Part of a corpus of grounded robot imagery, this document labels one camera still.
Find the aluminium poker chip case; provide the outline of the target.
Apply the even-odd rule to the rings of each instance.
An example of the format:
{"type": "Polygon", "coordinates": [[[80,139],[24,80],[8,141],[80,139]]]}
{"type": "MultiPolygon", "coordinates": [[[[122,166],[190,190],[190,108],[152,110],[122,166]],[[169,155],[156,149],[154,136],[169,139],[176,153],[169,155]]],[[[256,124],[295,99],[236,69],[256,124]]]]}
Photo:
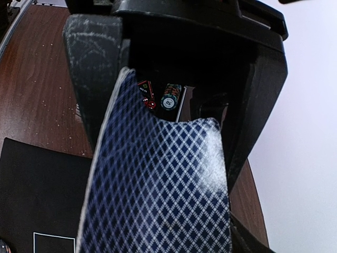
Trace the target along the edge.
{"type": "Polygon", "coordinates": [[[156,81],[151,82],[151,84],[154,93],[153,100],[156,102],[156,110],[151,111],[148,109],[152,114],[154,114],[158,118],[171,122],[190,121],[192,119],[190,112],[191,109],[190,100],[192,98],[192,93],[194,89],[193,87],[179,84],[182,87],[182,89],[178,104],[175,109],[168,111],[161,107],[161,98],[164,94],[166,85],[172,83],[156,81]]]}

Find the poker chip row with 10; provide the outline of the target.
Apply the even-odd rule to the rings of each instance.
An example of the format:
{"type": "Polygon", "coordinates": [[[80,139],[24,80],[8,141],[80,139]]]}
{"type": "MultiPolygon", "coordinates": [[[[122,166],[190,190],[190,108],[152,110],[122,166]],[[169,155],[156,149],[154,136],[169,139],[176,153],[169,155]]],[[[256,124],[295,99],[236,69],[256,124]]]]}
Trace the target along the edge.
{"type": "Polygon", "coordinates": [[[179,84],[167,84],[164,94],[161,98],[161,107],[165,110],[173,110],[176,108],[182,87],[179,84]]]}

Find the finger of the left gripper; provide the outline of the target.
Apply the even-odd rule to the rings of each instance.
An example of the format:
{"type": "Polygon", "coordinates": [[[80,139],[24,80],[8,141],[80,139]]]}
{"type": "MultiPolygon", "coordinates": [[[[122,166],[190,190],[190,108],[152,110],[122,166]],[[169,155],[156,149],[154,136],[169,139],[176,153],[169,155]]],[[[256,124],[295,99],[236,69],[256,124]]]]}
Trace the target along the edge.
{"type": "Polygon", "coordinates": [[[222,144],[227,186],[231,191],[259,138],[287,77],[284,53],[258,50],[231,75],[222,144]]]}
{"type": "Polygon", "coordinates": [[[63,28],[73,89],[88,141],[95,149],[120,70],[120,17],[73,14],[63,28]]]}

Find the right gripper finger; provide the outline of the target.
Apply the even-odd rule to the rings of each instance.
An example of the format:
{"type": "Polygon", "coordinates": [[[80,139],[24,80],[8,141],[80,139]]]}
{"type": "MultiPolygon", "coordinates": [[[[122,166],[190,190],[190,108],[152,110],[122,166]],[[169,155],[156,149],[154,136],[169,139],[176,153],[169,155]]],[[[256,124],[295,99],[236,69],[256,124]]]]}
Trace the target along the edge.
{"type": "Polygon", "coordinates": [[[275,253],[266,245],[262,244],[249,230],[230,213],[231,237],[233,252],[236,253],[275,253]]]}

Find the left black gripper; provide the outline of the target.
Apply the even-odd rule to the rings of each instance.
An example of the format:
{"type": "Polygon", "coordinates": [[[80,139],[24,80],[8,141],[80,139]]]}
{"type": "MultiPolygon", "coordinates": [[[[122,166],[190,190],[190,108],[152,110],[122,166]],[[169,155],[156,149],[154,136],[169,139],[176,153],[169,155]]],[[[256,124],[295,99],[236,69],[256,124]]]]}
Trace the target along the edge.
{"type": "Polygon", "coordinates": [[[285,54],[284,16],[260,1],[67,1],[73,14],[120,17],[123,41],[115,84],[230,84],[258,50],[285,54]]]}

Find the grey playing card deck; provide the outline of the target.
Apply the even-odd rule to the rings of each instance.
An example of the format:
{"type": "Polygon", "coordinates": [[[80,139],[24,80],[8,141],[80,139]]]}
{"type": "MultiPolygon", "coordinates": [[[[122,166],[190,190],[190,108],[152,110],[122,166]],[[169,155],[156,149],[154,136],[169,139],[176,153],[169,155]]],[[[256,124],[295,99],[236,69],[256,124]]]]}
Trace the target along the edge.
{"type": "Polygon", "coordinates": [[[231,252],[230,205],[216,119],[170,122],[121,69],[98,137],[77,252],[231,252]]]}

